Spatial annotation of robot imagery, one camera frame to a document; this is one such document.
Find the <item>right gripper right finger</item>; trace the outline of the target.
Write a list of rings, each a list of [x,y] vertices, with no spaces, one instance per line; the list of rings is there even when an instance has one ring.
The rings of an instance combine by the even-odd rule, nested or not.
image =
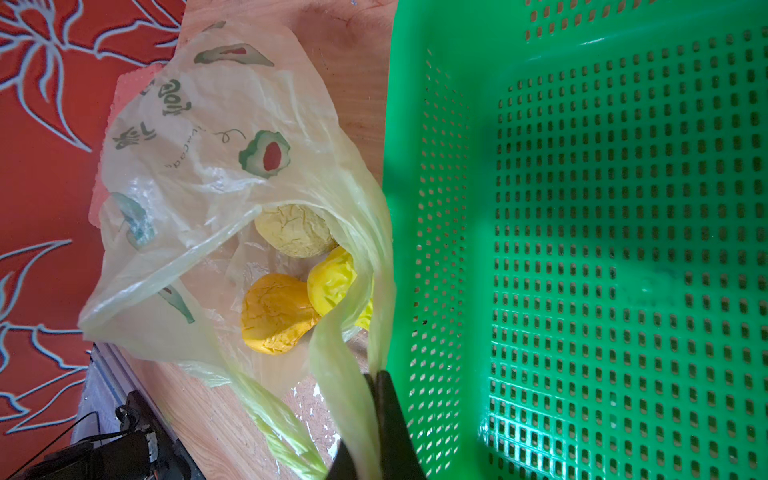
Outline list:
[[[376,378],[365,374],[379,425],[381,472],[386,480],[425,480],[391,375],[380,371]]]

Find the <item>orange-yellow pear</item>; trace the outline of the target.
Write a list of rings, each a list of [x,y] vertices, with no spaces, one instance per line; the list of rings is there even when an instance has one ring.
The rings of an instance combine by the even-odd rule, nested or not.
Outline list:
[[[293,349],[320,318],[305,282],[270,273],[258,279],[244,297],[242,338],[254,351],[281,355]]]

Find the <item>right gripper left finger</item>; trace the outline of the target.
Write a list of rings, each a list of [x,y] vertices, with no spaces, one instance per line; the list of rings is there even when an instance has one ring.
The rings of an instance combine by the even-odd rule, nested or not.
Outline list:
[[[346,444],[339,442],[336,457],[329,469],[326,480],[357,480],[357,472]]]

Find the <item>pale yellow pear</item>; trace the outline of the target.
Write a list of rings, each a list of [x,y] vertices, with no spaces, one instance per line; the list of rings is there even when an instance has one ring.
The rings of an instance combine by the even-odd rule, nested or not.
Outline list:
[[[265,208],[254,225],[273,248],[291,258],[320,256],[337,246],[325,220],[305,205]]]

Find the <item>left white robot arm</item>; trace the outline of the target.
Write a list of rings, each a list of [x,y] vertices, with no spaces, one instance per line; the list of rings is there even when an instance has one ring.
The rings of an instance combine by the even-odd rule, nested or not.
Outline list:
[[[85,437],[53,452],[13,479],[202,479],[179,440],[171,438],[144,396],[134,390],[115,409],[120,429]]]

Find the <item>yellow-green printed plastic bag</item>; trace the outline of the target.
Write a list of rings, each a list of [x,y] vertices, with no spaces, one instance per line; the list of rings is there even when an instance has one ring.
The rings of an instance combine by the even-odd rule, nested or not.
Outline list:
[[[275,459],[303,479],[327,470],[282,394],[312,374],[362,479],[383,475],[367,376],[346,340],[371,308],[370,376],[386,364],[396,288],[392,224],[379,183],[342,130],[290,29],[222,20],[179,48],[121,111],[101,157],[100,279],[84,336],[229,385]],[[239,306],[265,266],[254,220],[305,205],[352,256],[350,290],[285,359],[249,349]]]

